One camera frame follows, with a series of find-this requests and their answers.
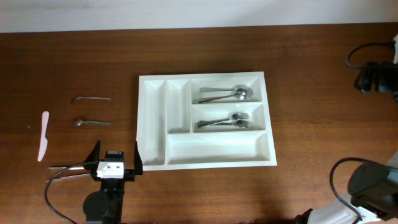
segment fork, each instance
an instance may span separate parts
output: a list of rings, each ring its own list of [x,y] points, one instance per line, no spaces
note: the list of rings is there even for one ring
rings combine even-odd
[[[208,125],[212,125],[212,124],[217,124],[217,123],[221,123],[224,121],[236,121],[236,120],[240,120],[240,119],[249,119],[249,114],[247,113],[242,113],[242,112],[237,112],[232,114],[231,116],[224,118],[224,119],[217,119],[217,120],[213,120],[213,121],[205,121],[205,122],[196,122],[195,123],[195,128],[201,128],[204,126],[208,126]]]
[[[244,121],[244,120],[237,120],[232,123],[227,123],[227,122],[221,122],[221,123],[216,123],[212,124],[212,126],[215,125],[226,125],[226,126],[236,126],[239,128],[254,128],[254,123],[250,121]]]

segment wooden table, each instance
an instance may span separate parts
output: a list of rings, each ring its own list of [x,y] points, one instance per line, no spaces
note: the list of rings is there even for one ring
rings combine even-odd
[[[139,75],[264,71],[277,167],[145,172],[126,183],[123,221],[228,223],[293,218],[335,199],[332,165],[355,156],[387,162],[398,145],[392,95],[354,89],[358,70],[345,66],[354,47],[387,42],[398,24],[108,30],[0,34],[0,223],[66,223],[46,206],[46,169],[83,162],[96,141],[101,158],[124,151],[133,168]],[[355,63],[391,60],[364,50]],[[71,104],[78,95],[112,101]],[[37,162],[40,119],[50,112],[49,146]],[[110,127],[74,127],[77,117]],[[343,193],[354,168],[342,165]],[[54,207],[78,223],[89,177],[54,183]]]

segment black cable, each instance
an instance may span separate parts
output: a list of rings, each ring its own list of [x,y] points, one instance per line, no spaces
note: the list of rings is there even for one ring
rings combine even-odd
[[[85,162],[85,163],[82,163],[82,164],[76,164],[76,165],[73,165],[73,166],[70,166],[70,167],[67,167],[67,168],[61,170],[60,172],[56,173],[53,177],[51,177],[51,179],[47,182],[47,185],[46,185],[45,188],[44,188],[44,200],[45,200],[45,203],[47,203],[47,205],[50,207],[50,209],[51,209],[53,212],[55,212],[55,214],[57,214],[57,215],[59,215],[60,217],[62,217],[62,218],[64,218],[64,219],[68,220],[69,222],[71,222],[71,223],[73,223],[73,224],[77,224],[77,223],[76,223],[75,221],[73,221],[72,219],[66,217],[65,215],[61,214],[60,212],[58,212],[58,211],[51,205],[51,203],[49,202],[49,198],[47,197],[47,192],[49,191],[49,187],[50,187],[51,182],[52,182],[55,178],[57,178],[58,175],[62,174],[63,172],[65,172],[65,171],[67,171],[67,170],[69,170],[69,169],[71,169],[71,168],[73,168],[73,167],[76,167],[76,166],[85,166],[85,165],[90,165],[90,164],[95,164],[95,162]]]
[[[337,190],[336,190],[336,188],[335,188],[335,185],[334,185],[334,183],[333,183],[333,175],[335,174],[336,168],[337,168],[340,164],[342,164],[343,162],[348,162],[348,161],[365,162],[365,163],[369,163],[369,164],[373,164],[373,165],[376,165],[376,166],[379,166],[379,167],[386,168],[386,169],[388,169],[389,171],[393,171],[393,172],[398,172],[398,168],[391,167],[391,166],[387,166],[387,165],[383,165],[383,164],[380,164],[380,163],[377,163],[377,162],[374,162],[374,161],[370,161],[370,160],[367,160],[367,159],[355,158],[355,157],[347,157],[347,158],[344,158],[344,159],[340,159],[340,160],[337,161],[336,164],[331,168],[330,175],[329,175],[329,182],[330,182],[331,190],[332,190],[333,193],[335,194],[336,198],[337,198],[343,205],[347,206],[349,209],[351,209],[353,212],[355,212],[355,214],[356,214],[357,217],[356,217],[355,222],[354,222],[353,224],[356,224],[357,222],[362,221],[362,216],[361,216],[360,212],[357,211],[357,209],[355,209],[352,205],[350,205],[348,202],[344,201],[344,199],[342,199],[342,198],[340,197],[340,195],[338,194],[338,192],[337,192]]]
[[[365,47],[369,47],[369,46],[382,46],[382,47],[388,47],[392,50],[395,50],[395,42],[386,42],[386,43],[377,43],[377,42],[373,42],[373,43],[368,43],[368,44],[363,44],[360,45],[359,47],[356,47],[353,51],[351,51],[347,58],[346,58],[346,64],[347,66],[349,66],[350,68],[398,68],[398,65],[352,65],[349,61],[351,60],[351,56],[357,52],[358,50],[365,48]]]

